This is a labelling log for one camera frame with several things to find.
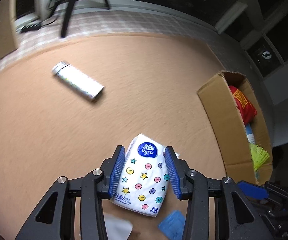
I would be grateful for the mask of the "yellow plastic shuttlecock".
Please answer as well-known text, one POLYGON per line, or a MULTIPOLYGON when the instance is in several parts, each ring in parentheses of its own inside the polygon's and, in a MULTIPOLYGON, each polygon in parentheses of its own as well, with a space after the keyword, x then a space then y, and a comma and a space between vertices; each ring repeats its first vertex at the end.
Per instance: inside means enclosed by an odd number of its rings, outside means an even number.
POLYGON ((254 171, 257 172, 258 169, 270 158, 270 154, 264 150, 261 146, 256 144, 249 144, 251 159, 253 162, 254 171))

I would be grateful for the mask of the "black power strip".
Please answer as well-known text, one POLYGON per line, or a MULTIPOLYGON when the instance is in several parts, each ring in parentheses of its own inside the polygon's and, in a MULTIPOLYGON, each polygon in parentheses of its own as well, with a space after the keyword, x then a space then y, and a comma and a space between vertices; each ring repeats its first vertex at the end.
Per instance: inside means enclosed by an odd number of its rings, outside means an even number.
POLYGON ((21 33, 26 33, 26 32, 29 32, 29 31, 37 31, 37 30, 40 30, 41 27, 42 27, 41 22, 24 25, 24 26, 21 28, 21 33))

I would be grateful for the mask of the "white power adapter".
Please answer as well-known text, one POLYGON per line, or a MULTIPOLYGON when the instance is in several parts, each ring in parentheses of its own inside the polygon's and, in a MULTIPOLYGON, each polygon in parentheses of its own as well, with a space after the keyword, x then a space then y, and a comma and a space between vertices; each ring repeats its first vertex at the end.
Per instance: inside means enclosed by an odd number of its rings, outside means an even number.
POLYGON ((133 224, 125 219, 104 213, 104 221, 108 240, 127 240, 132 232, 133 224))

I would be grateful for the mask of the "patterned white lighter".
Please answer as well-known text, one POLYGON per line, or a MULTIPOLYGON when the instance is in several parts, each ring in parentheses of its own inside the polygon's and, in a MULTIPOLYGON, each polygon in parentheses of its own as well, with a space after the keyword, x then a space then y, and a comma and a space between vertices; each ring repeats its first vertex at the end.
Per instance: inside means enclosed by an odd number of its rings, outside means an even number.
POLYGON ((96 100, 104 86, 66 61, 57 63, 52 74, 90 101, 96 100))

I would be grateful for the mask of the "brown cardboard box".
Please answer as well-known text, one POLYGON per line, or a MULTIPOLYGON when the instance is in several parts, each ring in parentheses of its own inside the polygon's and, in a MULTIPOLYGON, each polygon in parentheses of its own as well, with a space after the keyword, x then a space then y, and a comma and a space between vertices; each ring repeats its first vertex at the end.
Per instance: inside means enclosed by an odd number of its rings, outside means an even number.
POLYGON ((273 171, 270 137, 254 91, 247 78, 238 72, 221 71, 211 77, 197 94, 211 122, 226 174, 235 181, 245 180, 262 185, 273 171), (251 122, 255 142, 269 154, 268 160, 254 170, 245 125, 230 86, 239 89, 257 111, 251 122))

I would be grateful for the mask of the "red fabric bag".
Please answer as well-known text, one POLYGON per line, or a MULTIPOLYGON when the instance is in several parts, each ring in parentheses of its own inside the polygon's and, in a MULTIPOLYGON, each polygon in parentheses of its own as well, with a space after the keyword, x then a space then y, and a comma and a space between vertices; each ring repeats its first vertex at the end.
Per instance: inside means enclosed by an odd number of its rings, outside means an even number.
POLYGON ((241 114, 244 124, 249 124, 257 115, 256 108, 238 88, 236 88, 235 86, 229 86, 229 89, 235 99, 237 108, 241 114))

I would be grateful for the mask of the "white blue lotion bottle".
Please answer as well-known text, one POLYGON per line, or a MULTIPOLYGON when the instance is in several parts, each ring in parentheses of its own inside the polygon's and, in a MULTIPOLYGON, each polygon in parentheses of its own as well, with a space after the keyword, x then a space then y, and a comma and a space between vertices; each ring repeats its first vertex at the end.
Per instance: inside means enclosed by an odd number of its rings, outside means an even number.
POLYGON ((247 139, 248 139, 248 142, 250 143, 250 144, 256 144, 256 142, 255 142, 255 137, 254 137, 254 134, 253 134, 253 131, 252 131, 252 129, 251 129, 251 125, 250 124, 247 124, 246 126, 245 126, 245 130, 246 130, 246 135, 247 135, 247 139))

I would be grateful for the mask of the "white tissue pack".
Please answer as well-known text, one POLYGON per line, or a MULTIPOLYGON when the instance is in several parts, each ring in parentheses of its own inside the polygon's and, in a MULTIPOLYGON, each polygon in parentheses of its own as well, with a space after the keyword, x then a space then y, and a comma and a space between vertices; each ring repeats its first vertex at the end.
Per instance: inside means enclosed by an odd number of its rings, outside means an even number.
POLYGON ((165 146, 139 134, 131 141, 113 204, 156 217, 169 186, 165 146))

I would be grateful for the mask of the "blue plastic phone stand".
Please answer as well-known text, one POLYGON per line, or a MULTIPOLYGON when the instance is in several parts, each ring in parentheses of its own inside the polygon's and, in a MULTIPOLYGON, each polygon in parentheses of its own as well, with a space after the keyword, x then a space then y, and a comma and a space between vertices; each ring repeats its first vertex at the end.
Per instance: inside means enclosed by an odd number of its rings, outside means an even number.
POLYGON ((169 240, 181 240, 184 233, 185 217, 175 210, 170 213, 158 226, 159 230, 169 240))

